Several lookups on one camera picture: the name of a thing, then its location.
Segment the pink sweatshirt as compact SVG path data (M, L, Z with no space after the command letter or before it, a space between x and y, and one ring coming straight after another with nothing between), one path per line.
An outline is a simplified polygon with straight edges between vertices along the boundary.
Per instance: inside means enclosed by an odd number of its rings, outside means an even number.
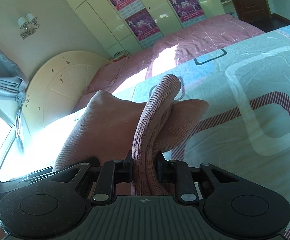
M204 100L176 101L179 79L165 75L147 102L121 100L106 90L89 101L65 141L53 170L59 171L95 157L101 164L124 159L132 152L134 179L121 186L119 193L159 196L174 192L170 183L159 183L154 160L159 152L179 146L208 109Z

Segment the light blue patterned bedsheet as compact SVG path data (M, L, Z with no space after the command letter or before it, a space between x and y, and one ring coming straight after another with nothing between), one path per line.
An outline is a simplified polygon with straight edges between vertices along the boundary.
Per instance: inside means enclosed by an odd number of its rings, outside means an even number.
M290 25L215 50L146 79L115 96L147 102L165 75L176 76L176 101L204 100L208 109L167 161L190 167L210 163L271 189L290 204ZM231 238L213 230L192 206L173 194L121 194L108 205L93 207L83 222L55 238L7 239L290 239Z

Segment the blue grey curtain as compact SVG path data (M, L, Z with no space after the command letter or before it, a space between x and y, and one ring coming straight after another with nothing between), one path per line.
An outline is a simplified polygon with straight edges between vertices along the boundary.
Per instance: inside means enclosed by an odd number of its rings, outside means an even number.
M0 99L17 102L18 110L15 116L15 135L18 150L21 154L24 153L21 123L22 107L25 103L28 84L29 81L20 67L0 50Z

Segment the cream round headboard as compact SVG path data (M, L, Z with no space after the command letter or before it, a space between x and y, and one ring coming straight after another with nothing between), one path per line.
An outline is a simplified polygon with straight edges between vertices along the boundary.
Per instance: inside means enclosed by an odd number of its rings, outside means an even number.
M99 68L109 61L87 51L67 51L52 57L36 72L22 107L29 133L35 135L71 114Z

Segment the pink bed cover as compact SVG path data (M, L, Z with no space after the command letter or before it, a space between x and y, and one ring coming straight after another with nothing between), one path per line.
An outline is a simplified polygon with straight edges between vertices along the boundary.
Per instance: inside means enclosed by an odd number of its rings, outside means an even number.
M73 110L76 112L86 107L99 90L113 93L130 87L133 76L143 82L196 57L263 33L261 29L229 14L195 23L159 39L145 50L102 66Z

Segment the lower left pink poster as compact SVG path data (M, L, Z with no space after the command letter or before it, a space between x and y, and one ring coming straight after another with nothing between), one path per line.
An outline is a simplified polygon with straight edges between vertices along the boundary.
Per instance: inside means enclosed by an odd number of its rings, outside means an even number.
M133 15L125 21L135 34L143 49L153 46L154 43L162 37L160 29L149 16L137 17Z

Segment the cream wardrobe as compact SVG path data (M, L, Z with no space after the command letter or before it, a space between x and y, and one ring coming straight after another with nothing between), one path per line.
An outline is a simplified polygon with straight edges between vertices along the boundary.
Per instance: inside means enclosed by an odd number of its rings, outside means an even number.
M109 55L122 50L134 54L143 49L126 23L127 18L123 19L109 0L65 1ZM206 19L225 13L221 0L198 2ZM129 17L149 16L160 29L162 37L184 29L169 0L137 0L130 8L133 14Z

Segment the lower right pink poster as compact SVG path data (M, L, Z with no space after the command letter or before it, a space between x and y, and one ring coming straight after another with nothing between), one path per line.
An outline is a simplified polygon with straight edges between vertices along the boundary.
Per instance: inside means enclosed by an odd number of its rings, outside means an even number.
M182 26L189 27L206 20L206 16L198 0L169 0Z

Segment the wall lamp sconce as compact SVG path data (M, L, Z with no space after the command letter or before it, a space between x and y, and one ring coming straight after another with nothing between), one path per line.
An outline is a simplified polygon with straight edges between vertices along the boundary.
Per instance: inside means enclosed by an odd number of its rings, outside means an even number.
M17 19L17 23L22 40L36 33L37 29L40 27L37 17L32 12L27 13L25 16L20 16Z

